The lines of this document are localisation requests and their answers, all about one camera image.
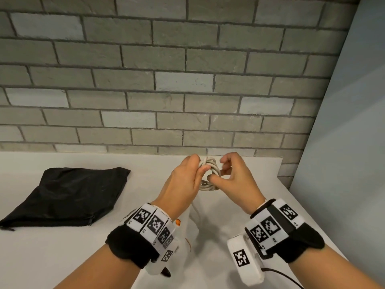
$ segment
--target table surface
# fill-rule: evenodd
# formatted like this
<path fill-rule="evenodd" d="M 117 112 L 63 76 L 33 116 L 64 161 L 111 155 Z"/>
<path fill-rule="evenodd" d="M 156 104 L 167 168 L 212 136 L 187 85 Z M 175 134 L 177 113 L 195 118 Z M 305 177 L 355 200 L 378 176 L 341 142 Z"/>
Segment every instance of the table surface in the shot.
<path fill-rule="evenodd" d="M 120 166 L 131 170 L 113 211 L 90 227 L 22 227 L 15 232 L 0 231 L 0 288 L 53 288 L 103 245 L 108 233 L 127 212 L 155 199 L 183 158 L 175 155 L 0 152 L 0 219 L 32 192 L 48 168 Z M 282 159 L 245 157 L 244 160 L 267 198 L 284 199 L 342 255 L 277 179 Z M 241 282 L 226 245 L 229 238 L 243 231 L 248 215 L 221 191 L 200 192 L 194 203 L 201 214 L 200 233 L 183 273 L 171 282 L 161 276 L 149 276 L 142 270 L 132 288 L 250 288 Z M 264 265 L 295 278 L 288 265 L 277 256 L 264 261 Z M 257 287 L 297 288 L 272 272 L 268 272 L 265 281 Z"/>

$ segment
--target hand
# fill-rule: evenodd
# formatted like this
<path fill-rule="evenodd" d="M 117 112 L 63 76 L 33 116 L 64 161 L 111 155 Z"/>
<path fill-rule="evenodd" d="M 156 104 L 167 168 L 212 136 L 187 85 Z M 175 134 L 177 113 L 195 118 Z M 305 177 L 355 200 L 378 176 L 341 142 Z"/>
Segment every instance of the hand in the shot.
<path fill-rule="evenodd" d="M 198 169 L 198 155 L 187 156 L 166 180 L 159 196 L 151 204 L 165 211 L 174 221 L 192 203 L 198 194 L 203 175 L 210 170 L 209 165 Z"/>
<path fill-rule="evenodd" d="M 209 175 L 207 180 L 217 186 L 247 214 L 254 213 L 265 201 L 253 175 L 237 152 L 224 155 L 219 160 L 222 165 L 221 175 L 230 175 L 224 179 L 218 175 Z"/>

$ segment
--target wall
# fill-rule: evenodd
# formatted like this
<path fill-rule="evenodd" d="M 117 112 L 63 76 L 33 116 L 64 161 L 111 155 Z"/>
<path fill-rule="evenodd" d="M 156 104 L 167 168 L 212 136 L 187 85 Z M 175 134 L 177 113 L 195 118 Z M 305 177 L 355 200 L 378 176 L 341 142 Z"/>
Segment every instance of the wall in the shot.
<path fill-rule="evenodd" d="M 289 186 L 357 0 L 0 0 L 5 151 L 280 156 Z"/>
<path fill-rule="evenodd" d="M 291 193 L 385 286 L 385 0 L 362 0 Z"/>

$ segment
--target black zipper pouch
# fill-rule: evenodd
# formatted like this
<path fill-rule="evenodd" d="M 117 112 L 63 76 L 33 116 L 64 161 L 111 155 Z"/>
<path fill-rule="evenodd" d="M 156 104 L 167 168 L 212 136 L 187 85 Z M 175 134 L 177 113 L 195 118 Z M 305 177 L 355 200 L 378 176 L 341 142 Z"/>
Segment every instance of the black zipper pouch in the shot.
<path fill-rule="evenodd" d="M 32 193 L 0 221 L 0 229 L 27 226 L 86 226 L 108 214 L 130 170 L 50 168 Z"/>

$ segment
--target coiled cable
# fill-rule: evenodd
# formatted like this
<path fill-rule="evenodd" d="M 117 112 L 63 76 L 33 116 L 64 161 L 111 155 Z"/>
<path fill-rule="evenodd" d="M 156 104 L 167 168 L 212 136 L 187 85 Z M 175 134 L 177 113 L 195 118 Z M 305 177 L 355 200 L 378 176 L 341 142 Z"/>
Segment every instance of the coiled cable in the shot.
<path fill-rule="evenodd" d="M 216 164 L 216 160 L 214 157 L 205 157 L 203 160 L 199 162 L 198 168 L 200 168 L 203 165 L 209 165 L 211 167 L 212 174 L 221 176 L 221 170 L 219 169 L 218 165 Z M 202 180 L 201 184 L 199 186 L 199 190 L 201 191 L 215 191 L 217 187 L 213 185 L 212 183 L 209 183 L 207 180 Z"/>

